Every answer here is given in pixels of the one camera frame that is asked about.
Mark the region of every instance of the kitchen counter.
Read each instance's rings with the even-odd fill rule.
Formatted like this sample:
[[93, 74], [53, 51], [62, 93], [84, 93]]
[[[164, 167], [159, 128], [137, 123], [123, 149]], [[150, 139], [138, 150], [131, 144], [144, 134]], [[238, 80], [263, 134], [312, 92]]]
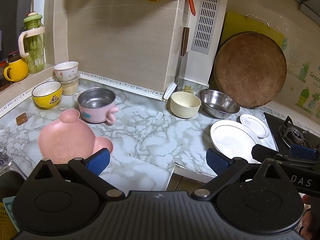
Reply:
[[[80, 80], [79, 90], [103, 86]], [[181, 119], [163, 110], [163, 102], [144, 98], [122, 90], [113, 89], [120, 111], [113, 125], [88, 124], [96, 136], [106, 136], [114, 143], [109, 166], [100, 175], [126, 194], [129, 190], [165, 190], [175, 163], [188, 169], [216, 175], [207, 165], [205, 154], [212, 147], [210, 127], [219, 119], [212, 118], [201, 109], [191, 119]], [[38, 136], [44, 126], [56, 120], [70, 108], [78, 109], [76, 96], [63, 96], [53, 109], [40, 109], [28, 98], [0, 119], [0, 146], [7, 147], [18, 166], [29, 175], [42, 159]], [[18, 126], [15, 118], [26, 113], [28, 122]], [[241, 108], [230, 120], [241, 114], [252, 114], [267, 124], [263, 112], [280, 118], [278, 113], [266, 108]], [[261, 139], [264, 146], [276, 149], [270, 134]]]

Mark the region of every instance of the yellow mug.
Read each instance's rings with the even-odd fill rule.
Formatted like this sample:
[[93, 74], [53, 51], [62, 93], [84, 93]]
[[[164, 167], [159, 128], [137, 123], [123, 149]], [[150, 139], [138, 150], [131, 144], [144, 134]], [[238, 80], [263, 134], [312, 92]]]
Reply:
[[5, 79], [11, 82], [19, 82], [22, 79], [26, 78], [28, 74], [28, 63], [24, 58], [21, 58], [12, 63], [8, 63], [8, 66], [3, 71]]

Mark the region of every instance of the person's hand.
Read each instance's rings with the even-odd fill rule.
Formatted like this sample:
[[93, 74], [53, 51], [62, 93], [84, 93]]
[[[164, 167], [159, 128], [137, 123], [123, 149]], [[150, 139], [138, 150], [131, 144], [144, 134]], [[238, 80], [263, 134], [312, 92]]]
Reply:
[[[310, 205], [310, 196], [309, 195], [304, 195], [302, 197], [302, 201], [306, 204], [306, 205]], [[313, 222], [313, 217], [311, 215], [310, 211], [307, 211], [304, 216], [302, 217], [301, 223], [303, 226], [303, 229], [300, 232], [300, 235], [305, 238], [306, 240], [310, 240], [313, 238], [313, 234], [309, 231], [311, 225]]]

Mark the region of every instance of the pink plate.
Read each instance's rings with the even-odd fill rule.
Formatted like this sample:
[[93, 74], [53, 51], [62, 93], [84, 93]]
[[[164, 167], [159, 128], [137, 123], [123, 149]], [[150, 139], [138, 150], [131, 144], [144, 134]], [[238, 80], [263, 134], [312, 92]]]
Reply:
[[68, 163], [75, 157], [88, 158], [102, 148], [113, 152], [113, 143], [105, 137], [95, 137], [91, 128], [79, 120], [75, 109], [63, 111], [59, 119], [45, 126], [39, 134], [39, 149], [44, 158], [54, 164]]

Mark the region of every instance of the round wooden cutting board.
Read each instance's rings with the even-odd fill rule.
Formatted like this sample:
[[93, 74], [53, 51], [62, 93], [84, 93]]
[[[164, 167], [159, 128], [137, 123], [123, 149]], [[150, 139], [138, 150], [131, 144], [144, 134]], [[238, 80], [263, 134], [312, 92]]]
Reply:
[[231, 37], [214, 62], [219, 89], [246, 108], [270, 102], [283, 87], [286, 73], [287, 64], [278, 44], [255, 32]]

